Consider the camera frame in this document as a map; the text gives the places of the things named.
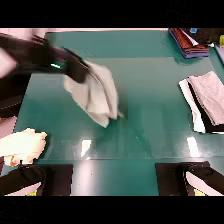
table surface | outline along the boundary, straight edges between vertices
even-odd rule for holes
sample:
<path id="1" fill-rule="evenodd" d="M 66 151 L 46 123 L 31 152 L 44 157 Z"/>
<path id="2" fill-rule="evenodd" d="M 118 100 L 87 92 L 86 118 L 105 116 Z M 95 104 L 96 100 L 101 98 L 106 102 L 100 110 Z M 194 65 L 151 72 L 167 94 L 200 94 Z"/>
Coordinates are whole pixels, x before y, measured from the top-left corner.
<path id="1" fill-rule="evenodd" d="M 14 131 L 30 127 L 48 134 L 37 163 L 73 163 L 71 195 L 158 195 L 156 162 L 207 160 L 224 174 L 224 136 L 193 132 L 191 110 L 178 86 L 189 75 L 211 70 L 224 82 L 215 49 L 209 58 L 184 59 L 166 31 L 48 37 L 111 70 L 125 116 L 105 129 L 66 92 L 63 74 L 32 75 Z"/>

yellow label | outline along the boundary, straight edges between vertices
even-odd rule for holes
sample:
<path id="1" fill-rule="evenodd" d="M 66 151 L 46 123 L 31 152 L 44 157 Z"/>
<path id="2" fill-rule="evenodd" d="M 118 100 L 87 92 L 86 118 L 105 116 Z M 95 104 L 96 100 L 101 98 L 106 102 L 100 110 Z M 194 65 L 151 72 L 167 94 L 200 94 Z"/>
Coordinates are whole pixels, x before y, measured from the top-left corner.
<path id="1" fill-rule="evenodd" d="M 202 193 L 201 191 L 199 191 L 197 189 L 194 189 L 194 194 L 195 194 L 195 196 L 205 196 L 204 193 Z"/>
<path id="2" fill-rule="evenodd" d="M 37 196 L 37 191 L 31 192 L 27 194 L 26 196 Z"/>

black cloth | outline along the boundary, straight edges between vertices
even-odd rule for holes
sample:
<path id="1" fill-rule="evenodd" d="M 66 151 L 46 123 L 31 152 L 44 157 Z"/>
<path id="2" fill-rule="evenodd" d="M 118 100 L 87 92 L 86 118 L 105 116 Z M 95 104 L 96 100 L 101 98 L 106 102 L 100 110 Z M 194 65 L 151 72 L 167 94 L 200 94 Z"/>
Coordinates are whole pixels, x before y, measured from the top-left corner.
<path id="1" fill-rule="evenodd" d="M 197 100 L 197 97 L 195 95 L 195 92 L 192 88 L 192 85 L 188 82 L 189 89 L 191 91 L 191 94 L 194 98 L 194 102 L 198 108 L 198 110 L 201 113 L 201 118 L 205 126 L 205 131 L 206 133 L 213 133 L 213 132 L 224 132 L 224 124 L 219 124 L 219 125 L 212 125 L 210 118 L 204 111 L 204 109 L 201 107 L 200 103 Z"/>

table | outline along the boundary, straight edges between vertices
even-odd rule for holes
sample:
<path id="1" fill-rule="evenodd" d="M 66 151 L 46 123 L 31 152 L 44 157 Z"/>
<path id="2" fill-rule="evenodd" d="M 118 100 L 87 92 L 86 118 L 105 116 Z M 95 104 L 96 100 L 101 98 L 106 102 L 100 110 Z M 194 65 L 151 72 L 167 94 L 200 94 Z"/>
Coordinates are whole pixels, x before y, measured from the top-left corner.
<path id="1" fill-rule="evenodd" d="M 107 66 L 125 115 L 104 129 L 64 90 L 63 75 L 32 75 L 14 131 L 48 133 L 37 163 L 73 163 L 71 195 L 158 195 L 156 162 L 208 160 L 224 174 L 224 136 L 192 131 L 178 86 L 210 70 L 224 82 L 214 49 L 210 58 L 184 59 L 166 31 L 65 32 L 56 34 L 54 44 Z M 90 148 L 83 147 L 85 140 Z"/>

stack of clothes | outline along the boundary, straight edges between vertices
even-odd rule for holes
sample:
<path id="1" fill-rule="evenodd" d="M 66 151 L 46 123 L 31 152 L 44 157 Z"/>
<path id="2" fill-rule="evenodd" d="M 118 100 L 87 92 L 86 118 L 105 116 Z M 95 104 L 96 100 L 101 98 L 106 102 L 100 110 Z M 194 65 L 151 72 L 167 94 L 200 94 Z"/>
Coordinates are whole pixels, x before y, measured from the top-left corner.
<path id="1" fill-rule="evenodd" d="M 224 134 L 224 85 L 208 72 L 179 82 L 193 116 L 194 131 Z"/>
<path id="2" fill-rule="evenodd" d="M 198 44 L 180 28 L 169 28 L 169 32 L 176 41 L 185 58 L 208 57 L 209 47 Z"/>

